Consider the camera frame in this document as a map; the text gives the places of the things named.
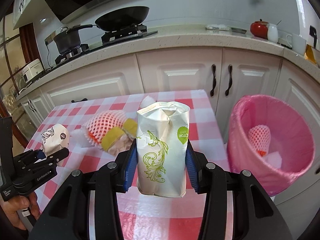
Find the left hand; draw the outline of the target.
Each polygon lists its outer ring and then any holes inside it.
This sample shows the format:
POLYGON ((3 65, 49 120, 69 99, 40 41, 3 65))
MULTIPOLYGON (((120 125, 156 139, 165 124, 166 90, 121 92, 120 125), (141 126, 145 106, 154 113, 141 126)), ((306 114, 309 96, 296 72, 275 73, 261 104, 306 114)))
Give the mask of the left hand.
POLYGON ((40 217, 40 208, 37 203, 37 195, 35 192, 32 192, 25 196, 15 196, 9 201, 5 202, 1 197, 1 207, 6 214, 7 218, 10 220, 11 224, 21 230, 26 230, 22 221, 20 220, 17 211, 27 209, 28 207, 31 210, 32 215, 38 220, 40 217))

